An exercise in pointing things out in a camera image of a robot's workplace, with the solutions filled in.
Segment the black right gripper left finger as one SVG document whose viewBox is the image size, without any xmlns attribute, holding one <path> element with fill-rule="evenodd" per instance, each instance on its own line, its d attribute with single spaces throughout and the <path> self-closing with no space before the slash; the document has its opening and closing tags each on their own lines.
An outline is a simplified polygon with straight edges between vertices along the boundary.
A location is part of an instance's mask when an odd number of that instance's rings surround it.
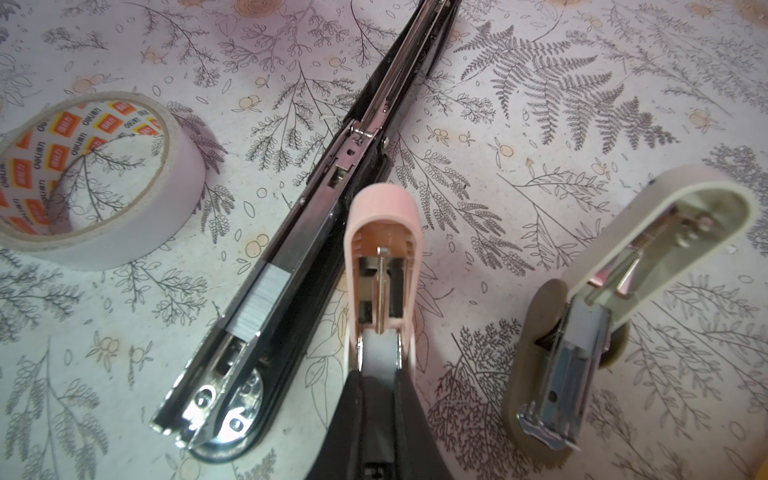
<svg viewBox="0 0 768 480">
<path fill-rule="evenodd" d="M 345 382 L 325 439 L 306 480 L 351 480 L 360 475 L 364 392 L 359 371 Z"/>
</svg>

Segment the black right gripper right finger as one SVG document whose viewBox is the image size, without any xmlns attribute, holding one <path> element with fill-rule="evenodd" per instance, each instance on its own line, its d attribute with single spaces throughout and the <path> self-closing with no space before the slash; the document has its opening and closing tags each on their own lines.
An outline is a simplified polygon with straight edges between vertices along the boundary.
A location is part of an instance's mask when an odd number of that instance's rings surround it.
<svg viewBox="0 0 768 480">
<path fill-rule="evenodd" d="M 452 480 L 411 377 L 404 369 L 395 374 L 394 412 L 396 478 Z"/>
</svg>

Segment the staple strip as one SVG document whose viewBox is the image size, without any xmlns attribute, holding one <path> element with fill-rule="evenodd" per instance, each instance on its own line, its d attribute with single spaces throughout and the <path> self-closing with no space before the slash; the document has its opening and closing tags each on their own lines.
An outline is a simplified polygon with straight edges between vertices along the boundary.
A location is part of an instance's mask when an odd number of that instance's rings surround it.
<svg viewBox="0 0 768 480">
<path fill-rule="evenodd" d="M 227 324 L 227 331 L 243 341 L 257 337 L 291 274 L 266 263 Z"/>
</svg>

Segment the pink white stapler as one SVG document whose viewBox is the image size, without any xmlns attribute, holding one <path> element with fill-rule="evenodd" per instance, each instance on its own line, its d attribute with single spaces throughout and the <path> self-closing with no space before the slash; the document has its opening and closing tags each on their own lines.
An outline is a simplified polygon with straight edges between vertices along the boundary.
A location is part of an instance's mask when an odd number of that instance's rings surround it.
<svg viewBox="0 0 768 480">
<path fill-rule="evenodd" d="M 349 294 L 345 360 L 394 389 L 415 365 L 415 300 L 423 235 L 414 198 L 376 183 L 354 198 L 344 236 Z"/>
</svg>

